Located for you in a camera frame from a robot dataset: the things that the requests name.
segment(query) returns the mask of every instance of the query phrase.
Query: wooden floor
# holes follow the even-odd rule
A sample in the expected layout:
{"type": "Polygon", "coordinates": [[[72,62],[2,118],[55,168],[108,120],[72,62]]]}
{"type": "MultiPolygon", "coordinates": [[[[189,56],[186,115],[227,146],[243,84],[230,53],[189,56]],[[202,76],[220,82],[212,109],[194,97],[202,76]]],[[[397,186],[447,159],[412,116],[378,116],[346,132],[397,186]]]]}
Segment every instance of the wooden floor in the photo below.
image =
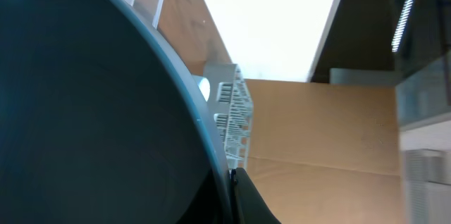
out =
{"type": "Polygon", "coordinates": [[[159,31],[193,74],[202,75],[207,60],[230,62],[204,0],[164,0],[159,31]]]}

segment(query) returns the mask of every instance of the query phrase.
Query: blue curved edge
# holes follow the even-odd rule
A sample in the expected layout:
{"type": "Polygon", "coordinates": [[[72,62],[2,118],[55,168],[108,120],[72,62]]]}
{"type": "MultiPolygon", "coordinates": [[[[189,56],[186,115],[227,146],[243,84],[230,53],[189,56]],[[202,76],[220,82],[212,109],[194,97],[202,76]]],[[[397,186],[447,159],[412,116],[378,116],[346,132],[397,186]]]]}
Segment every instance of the blue curved edge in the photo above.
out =
{"type": "Polygon", "coordinates": [[[157,30],[147,28],[124,0],[109,1],[136,27],[149,46],[155,51],[155,54],[159,57],[181,93],[193,121],[196,121],[197,131],[202,138],[211,163],[218,195],[222,203],[224,222],[232,223],[230,173],[228,171],[226,153],[214,120],[196,82],[177,53],[157,30]]]}

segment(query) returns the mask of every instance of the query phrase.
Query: dark ceiling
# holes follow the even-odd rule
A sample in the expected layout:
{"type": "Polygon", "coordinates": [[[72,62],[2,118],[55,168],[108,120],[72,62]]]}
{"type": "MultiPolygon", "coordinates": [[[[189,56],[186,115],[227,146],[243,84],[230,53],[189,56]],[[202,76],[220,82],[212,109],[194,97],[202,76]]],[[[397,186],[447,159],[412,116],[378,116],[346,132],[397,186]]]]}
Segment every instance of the dark ceiling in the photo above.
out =
{"type": "Polygon", "coordinates": [[[341,0],[312,82],[331,68],[393,70],[393,0],[341,0]]]}

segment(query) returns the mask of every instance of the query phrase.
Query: fluorescent light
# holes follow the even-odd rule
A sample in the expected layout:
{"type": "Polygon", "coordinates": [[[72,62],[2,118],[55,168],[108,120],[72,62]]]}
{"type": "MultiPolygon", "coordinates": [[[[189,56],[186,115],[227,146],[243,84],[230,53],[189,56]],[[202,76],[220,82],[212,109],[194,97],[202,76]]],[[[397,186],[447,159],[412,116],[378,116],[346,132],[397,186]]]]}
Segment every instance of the fluorescent light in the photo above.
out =
{"type": "Polygon", "coordinates": [[[205,2],[245,78],[307,81],[333,0],[205,2]]]}
{"type": "Polygon", "coordinates": [[[413,4],[414,0],[406,0],[404,2],[404,6],[401,10],[401,16],[396,26],[395,35],[393,36],[392,52],[397,52],[400,47],[402,35],[404,34],[404,29],[406,28],[407,20],[409,19],[413,4]]]}

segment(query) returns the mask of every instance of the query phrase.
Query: black object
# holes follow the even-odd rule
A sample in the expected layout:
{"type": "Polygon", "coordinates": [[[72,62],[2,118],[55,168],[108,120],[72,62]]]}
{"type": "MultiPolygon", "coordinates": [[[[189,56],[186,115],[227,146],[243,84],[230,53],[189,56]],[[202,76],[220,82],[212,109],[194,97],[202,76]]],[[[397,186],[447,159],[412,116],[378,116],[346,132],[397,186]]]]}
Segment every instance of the black object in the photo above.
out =
{"type": "Polygon", "coordinates": [[[237,221],[202,94],[125,2],[0,0],[0,33],[0,223],[237,221]]]}

